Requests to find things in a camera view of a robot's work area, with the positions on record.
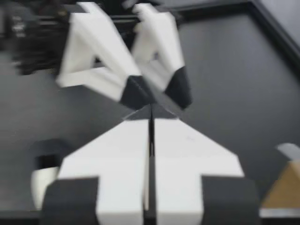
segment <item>white object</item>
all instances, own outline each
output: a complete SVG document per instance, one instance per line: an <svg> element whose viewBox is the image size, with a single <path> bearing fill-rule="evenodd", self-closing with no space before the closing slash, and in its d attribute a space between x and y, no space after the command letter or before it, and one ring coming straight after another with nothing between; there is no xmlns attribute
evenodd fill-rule
<svg viewBox="0 0 300 225"><path fill-rule="evenodd" d="M99 177L102 225L142 225L149 121L124 121L64 158L58 179Z"/></svg>
<svg viewBox="0 0 300 225"><path fill-rule="evenodd" d="M300 159L300 148L293 143L283 143L277 146L277 149L290 160Z"/></svg>
<svg viewBox="0 0 300 225"><path fill-rule="evenodd" d="M133 11L141 22L132 55L143 75L165 91L174 73L185 65L175 18L147 3L136 4Z"/></svg>
<svg viewBox="0 0 300 225"><path fill-rule="evenodd" d="M202 175L244 176L235 154L179 119L155 119L155 155L158 225L201 224Z"/></svg>
<svg viewBox="0 0 300 225"><path fill-rule="evenodd" d="M50 167L32 172L31 193L37 210L42 208L47 187L56 180L58 170L58 167Z"/></svg>
<svg viewBox="0 0 300 225"><path fill-rule="evenodd" d="M80 2L87 13L72 13L60 74L61 87L84 85L115 101L127 78L141 72L110 17L94 2ZM98 57L105 67L92 68Z"/></svg>

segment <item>black tray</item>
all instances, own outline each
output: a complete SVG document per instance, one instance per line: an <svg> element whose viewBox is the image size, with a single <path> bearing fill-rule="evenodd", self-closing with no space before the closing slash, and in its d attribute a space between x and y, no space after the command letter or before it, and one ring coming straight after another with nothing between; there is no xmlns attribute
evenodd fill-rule
<svg viewBox="0 0 300 225"><path fill-rule="evenodd" d="M258 1L220 0L175 10L186 19L180 38L194 102L182 112L165 96L156 91L155 95L187 124L236 153L263 198L287 161L275 146L300 146L297 45ZM8 63L1 57L3 65ZM14 76L12 68L7 69ZM26 147L36 140L62 137L78 148L116 125L129 110L85 88L58 89L43 72L30 78L3 77L16 91L12 94L4 85L1 90L11 94L6 95L11 102L18 101L13 110L6 112L9 106L4 105L1 112L10 130L4 132L9 150L0 178L11 192L0 197L7 199L0 218L7 219L3 223L37 223ZM26 129L28 123L33 126ZM7 182L11 170L17 177Z"/></svg>

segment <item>black fingertip pad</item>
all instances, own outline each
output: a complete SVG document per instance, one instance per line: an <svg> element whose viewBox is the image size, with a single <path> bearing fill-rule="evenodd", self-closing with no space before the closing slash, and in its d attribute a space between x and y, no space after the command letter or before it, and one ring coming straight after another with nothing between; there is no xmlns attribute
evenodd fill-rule
<svg viewBox="0 0 300 225"><path fill-rule="evenodd" d="M56 180L48 186L40 225L98 225L98 178Z"/></svg>
<svg viewBox="0 0 300 225"><path fill-rule="evenodd" d="M154 103L155 99L142 76L129 76L120 103L138 110Z"/></svg>
<svg viewBox="0 0 300 225"><path fill-rule="evenodd" d="M259 225L259 198L253 181L202 176L202 225Z"/></svg>
<svg viewBox="0 0 300 225"><path fill-rule="evenodd" d="M192 104L191 90L186 75L185 67L178 69L169 82L165 90L169 96L181 109L187 108Z"/></svg>

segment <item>black frame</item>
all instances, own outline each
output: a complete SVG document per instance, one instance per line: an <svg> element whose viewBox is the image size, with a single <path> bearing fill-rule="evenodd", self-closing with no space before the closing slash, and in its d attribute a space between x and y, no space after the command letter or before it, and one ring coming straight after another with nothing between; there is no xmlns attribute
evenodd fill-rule
<svg viewBox="0 0 300 225"><path fill-rule="evenodd" d="M184 22L215 16L246 13L250 15L274 45L285 62L296 73L300 72L300 48L259 0L215 0L189 6L169 8L182 15ZM2 211L1 224L38 224L38 211ZM263 219L262 224L299 224L300 218Z"/></svg>
<svg viewBox="0 0 300 225"><path fill-rule="evenodd" d="M215 0L174 7L171 10L181 14L185 22L237 13L248 14L256 21L291 69L300 72L300 47L260 0Z"/></svg>

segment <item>gray table surface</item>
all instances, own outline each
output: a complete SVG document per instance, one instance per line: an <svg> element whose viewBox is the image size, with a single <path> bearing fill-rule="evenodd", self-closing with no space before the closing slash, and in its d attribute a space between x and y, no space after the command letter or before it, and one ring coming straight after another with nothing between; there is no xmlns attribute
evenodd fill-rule
<svg viewBox="0 0 300 225"><path fill-rule="evenodd" d="M286 163L280 143L300 145L300 82L247 15L191 22L180 30L194 102L183 121L240 157L264 196ZM61 89L47 71L18 76L0 52L0 211L34 210L30 194L36 140L60 137L76 148L131 111L84 87Z"/></svg>

